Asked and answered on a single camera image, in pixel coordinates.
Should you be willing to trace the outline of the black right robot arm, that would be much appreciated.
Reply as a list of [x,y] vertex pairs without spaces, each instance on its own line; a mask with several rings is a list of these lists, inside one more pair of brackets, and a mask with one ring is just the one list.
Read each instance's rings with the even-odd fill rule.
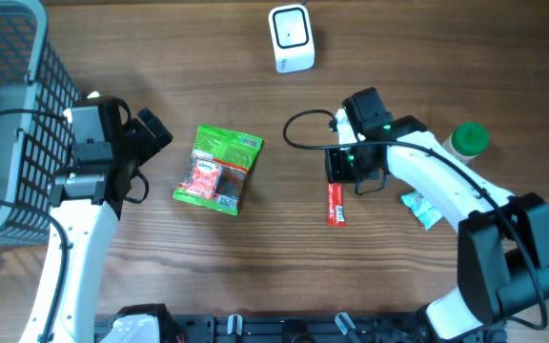
[[549,299],[549,206],[534,192],[514,195],[446,151],[412,116],[363,129],[335,114],[335,146],[325,147],[334,183],[359,183],[381,171],[418,191],[457,233],[457,285],[429,304],[441,340],[517,320]]

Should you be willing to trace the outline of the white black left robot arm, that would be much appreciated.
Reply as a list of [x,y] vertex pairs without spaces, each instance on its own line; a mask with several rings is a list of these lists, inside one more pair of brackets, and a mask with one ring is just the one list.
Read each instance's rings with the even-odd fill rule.
[[117,107],[70,110],[72,162],[51,186],[51,233],[24,342],[92,342],[107,250],[140,166],[172,142],[147,108],[122,120]]

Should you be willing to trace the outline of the green lid spice jar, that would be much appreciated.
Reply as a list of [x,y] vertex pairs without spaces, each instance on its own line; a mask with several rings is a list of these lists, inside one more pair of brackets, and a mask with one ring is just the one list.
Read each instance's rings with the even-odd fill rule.
[[489,133],[479,123],[466,122],[457,127],[441,144],[462,164],[483,153],[489,145]]

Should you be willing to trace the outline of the red tube packet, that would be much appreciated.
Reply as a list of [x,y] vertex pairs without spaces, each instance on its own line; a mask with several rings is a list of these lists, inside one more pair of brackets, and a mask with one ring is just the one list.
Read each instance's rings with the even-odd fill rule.
[[339,183],[328,184],[328,225],[331,227],[346,225],[343,210],[343,187]]

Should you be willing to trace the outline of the green snack bag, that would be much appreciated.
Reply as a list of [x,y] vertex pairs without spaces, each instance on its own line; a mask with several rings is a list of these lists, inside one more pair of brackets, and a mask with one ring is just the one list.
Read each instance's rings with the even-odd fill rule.
[[[230,215],[238,214],[245,179],[256,160],[263,140],[245,132],[231,131],[201,124],[196,132],[193,149],[182,181],[173,198]],[[193,196],[186,191],[195,161],[214,161],[223,167],[211,200]]]

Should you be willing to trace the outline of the white red tissue packet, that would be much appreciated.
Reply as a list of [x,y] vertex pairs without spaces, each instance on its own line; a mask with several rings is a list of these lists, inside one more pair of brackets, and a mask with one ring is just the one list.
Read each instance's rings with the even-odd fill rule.
[[211,200],[214,197],[223,167],[210,160],[198,158],[186,186],[186,191],[197,197]]

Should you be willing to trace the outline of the pale green wipes packet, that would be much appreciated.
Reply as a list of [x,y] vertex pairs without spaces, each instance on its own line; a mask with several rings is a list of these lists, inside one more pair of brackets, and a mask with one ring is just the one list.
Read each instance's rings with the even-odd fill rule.
[[443,217],[443,215],[417,191],[406,193],[402,195],[400,199],[422,223],[426,231],[429,231]]

